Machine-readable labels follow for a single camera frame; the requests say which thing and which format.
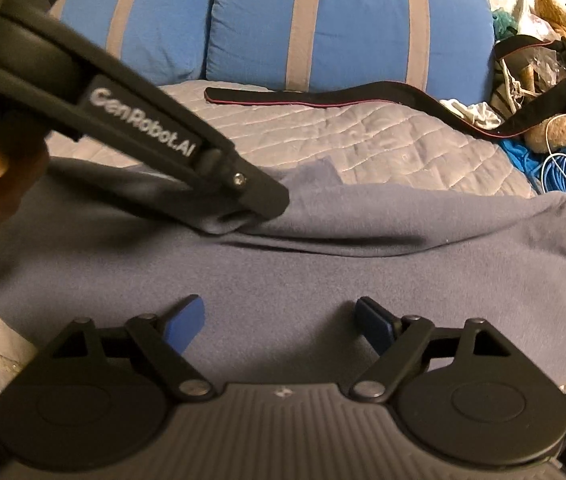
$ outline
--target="beige stripe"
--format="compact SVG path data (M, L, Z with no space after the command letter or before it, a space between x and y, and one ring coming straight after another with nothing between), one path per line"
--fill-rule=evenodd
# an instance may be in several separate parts
M405 82L425 92L430 65L429 0L408 0L410 7L410 46Z
M125 29L127 28L127 22L133 6L134 0L118 0L114 8L112 21L109 23L108 40L105 44L105 50L118 59L121 57L123 36L125 35Z
M307 92L310 88L312 50L319 0L294 0L287 48L285 88Z
M65 6L67 0L57 0L55 1L54 5L51 9L49 9L49 15L52 18L56 18L57 20L61 19L61 15L63 14L63 8Z

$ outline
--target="quilted mattress pad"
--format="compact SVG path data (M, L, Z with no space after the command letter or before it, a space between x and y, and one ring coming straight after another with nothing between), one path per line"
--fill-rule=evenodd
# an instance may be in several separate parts
M461 134L411 108L386 102L325 109L212 105L204 99L208 86L265 89L208 81L163 88L232 139L238 152L258 166L293 168L329 157L347 184L394 182L480 195L534 195L499 146ZM116 167L136 163L89 138L75 143L52 134L48 145L56 156ZM28 341L0 320L0 391L35 353Z

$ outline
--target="gray cloth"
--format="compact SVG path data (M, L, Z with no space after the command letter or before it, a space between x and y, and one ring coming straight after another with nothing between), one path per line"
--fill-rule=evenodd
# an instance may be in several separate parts
M215 383L349 384L375 359L352 320L370 296L439 326L485 317L566 383L566 194L345 186L327 160L275 176L291 205L259 222L163 176L54 160L0 234L0 317L42 345L77 316L117 326L199 294L186 357Z

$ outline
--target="silver screw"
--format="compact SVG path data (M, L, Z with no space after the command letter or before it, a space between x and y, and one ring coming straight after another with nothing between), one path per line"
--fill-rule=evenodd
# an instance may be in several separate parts
M247 177L242 173L236 173L234 175L232 182L234 182L234 186L236 187L245 186L245 183L247 182Z
M361 381L354 385L353 390L364 399L376 399L385 393L385 386L377 381Z
M190 379L179 385L181 393L190 397L202 397L212 391L212 385L201 379Z

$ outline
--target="gray ribbed panel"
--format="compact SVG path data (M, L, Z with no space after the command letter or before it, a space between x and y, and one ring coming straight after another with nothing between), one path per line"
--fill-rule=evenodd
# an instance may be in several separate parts
M287 390L231 384L219 399L178 409L161 438L124 463L80 475L13 464L0 480L566 480L549 463L449 465L407 440L382 406L346 399L333 384Z

